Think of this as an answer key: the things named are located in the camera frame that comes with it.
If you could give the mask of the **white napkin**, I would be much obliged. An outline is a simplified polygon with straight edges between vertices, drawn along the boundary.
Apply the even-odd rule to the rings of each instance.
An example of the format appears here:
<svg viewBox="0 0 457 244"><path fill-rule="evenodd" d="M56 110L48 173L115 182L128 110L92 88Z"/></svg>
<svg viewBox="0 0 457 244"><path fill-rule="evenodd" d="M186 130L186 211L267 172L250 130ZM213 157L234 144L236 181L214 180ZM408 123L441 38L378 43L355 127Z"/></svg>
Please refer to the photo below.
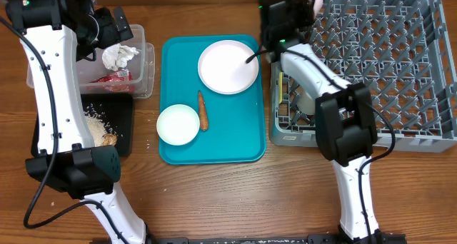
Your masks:
<svg viewBox="0 0 457 244"><path fill-rule="evenodd" d="M120 68L126 68L128 62L139 52L140 50L135 47L115 44L104 50L102 62L106 69L118 71Z"/></svg>

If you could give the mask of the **pile of rice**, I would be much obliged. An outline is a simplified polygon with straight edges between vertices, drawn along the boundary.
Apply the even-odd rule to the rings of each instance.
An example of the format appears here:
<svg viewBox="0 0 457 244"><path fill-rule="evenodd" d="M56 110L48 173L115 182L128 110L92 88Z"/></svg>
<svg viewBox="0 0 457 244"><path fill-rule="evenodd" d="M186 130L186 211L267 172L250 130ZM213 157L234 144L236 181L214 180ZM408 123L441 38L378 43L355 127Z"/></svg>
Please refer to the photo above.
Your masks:
<svg viewBox="0 0 457 244"><path fill-rule="evenodd" d="M116 132L116 126L111 125L108 113L102 111L101 104L84 105L84 115L96 147L101 146L102 137L107 133L116 134L118 141L119 135Z"/></svg>

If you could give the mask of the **large white plate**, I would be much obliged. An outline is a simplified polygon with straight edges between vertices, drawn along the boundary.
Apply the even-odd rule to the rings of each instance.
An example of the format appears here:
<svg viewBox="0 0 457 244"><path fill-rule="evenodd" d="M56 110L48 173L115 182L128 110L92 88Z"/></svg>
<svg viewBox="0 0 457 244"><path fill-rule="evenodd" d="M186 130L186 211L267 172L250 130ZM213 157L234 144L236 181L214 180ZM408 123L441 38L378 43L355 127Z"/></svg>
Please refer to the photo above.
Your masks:
<svg viewBox="0 0 457 244"><path fill-rule="evenodd" d="M247 90L257 79L260 66L253 50L235 40L217 41L201 53L198 73L203 84L210 90L234 95Z"/></svg>

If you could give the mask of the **white paper cup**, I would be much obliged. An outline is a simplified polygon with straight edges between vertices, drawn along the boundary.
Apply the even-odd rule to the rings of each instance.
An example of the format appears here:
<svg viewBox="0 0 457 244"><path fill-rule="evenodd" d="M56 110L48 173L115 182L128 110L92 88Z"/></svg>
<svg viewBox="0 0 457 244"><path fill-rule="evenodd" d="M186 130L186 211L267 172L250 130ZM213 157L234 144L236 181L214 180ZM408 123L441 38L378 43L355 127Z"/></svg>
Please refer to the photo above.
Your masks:
<svg viewBox="0 0 457 244"><path fill-rule="evenodd" d="M299 111L309 116L314 115L315 100L311 98L301 86L299 86L296 91L299 94L299 100L296 104Z"/></svg>

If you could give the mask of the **red snack wrapper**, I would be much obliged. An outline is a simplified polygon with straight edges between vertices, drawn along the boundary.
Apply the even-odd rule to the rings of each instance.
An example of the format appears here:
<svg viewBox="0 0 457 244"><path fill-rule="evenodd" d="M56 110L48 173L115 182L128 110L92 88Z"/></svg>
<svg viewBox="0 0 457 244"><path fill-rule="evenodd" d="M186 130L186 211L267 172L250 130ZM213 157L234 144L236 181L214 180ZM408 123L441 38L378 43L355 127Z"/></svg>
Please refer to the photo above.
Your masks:
<svg viewBox="0 0 457 244"><path fill-rule="evenodd" d="M92 81L91 83L99 83L99 86L91 86L91 88L108 92L133 93L135 87L130 83L132 80L131 72L128 69L121 69Z"/></svg>

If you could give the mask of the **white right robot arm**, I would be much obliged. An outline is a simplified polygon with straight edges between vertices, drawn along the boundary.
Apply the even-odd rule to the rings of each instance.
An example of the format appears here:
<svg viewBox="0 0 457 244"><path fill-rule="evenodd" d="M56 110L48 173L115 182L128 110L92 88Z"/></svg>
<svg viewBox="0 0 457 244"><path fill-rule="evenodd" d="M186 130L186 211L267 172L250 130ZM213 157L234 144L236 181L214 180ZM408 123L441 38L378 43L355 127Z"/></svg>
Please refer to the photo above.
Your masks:
<svg viewBox="0 0 457 244"><path fill-rule="evenodd" d="M317 146L336 174L341 242L375 243L381 233L368 177L378 140L371 93L363 83L341 78L314 53L308 33L316 0L258 2L264 52L311 99Z"/></svg>

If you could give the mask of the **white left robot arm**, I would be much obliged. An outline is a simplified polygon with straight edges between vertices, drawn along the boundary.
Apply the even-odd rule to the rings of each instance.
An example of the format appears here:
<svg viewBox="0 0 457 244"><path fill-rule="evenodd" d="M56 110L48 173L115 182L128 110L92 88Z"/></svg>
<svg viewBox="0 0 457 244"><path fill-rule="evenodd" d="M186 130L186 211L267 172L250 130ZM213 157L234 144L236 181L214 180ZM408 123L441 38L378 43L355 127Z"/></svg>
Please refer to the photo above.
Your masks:
<svg viewBox="0 0 457 244"><path fill-rule="evenodd" d="M9 0L1 22L20 38L33 76L39 139L28 174L87 207L112 243L153 243L121 189L118 151L94 143L76 72L97 49L132 38L124 11L95 9L92 0Z"/></svg>

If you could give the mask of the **white bowl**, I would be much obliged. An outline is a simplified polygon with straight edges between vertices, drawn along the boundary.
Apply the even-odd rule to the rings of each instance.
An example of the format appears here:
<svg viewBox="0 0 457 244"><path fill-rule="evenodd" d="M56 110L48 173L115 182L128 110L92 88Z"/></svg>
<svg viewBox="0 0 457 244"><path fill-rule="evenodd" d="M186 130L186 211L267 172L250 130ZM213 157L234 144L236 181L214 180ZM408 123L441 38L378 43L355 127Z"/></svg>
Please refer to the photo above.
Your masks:
<svg viewBox="0 0 457 244"><path fill-rule="evenodd" d="M199 115L190 106L183 104L165 108L156 122L160 139L173 146L183 146L192 142L199 129Z"/></svg>

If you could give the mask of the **brown food lump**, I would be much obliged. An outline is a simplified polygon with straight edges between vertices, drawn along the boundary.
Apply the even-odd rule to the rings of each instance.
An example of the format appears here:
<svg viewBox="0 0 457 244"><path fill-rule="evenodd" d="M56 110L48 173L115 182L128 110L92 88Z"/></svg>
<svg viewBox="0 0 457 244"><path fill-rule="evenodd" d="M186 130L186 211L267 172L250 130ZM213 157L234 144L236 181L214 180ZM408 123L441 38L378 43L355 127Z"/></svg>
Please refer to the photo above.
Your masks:
<svg viewBox="0 0 457 244"><path fill-rule="evenodd" d="M117 143L117 135L112 133L107 133L103 135L101 146L115 146Z"/></svg>

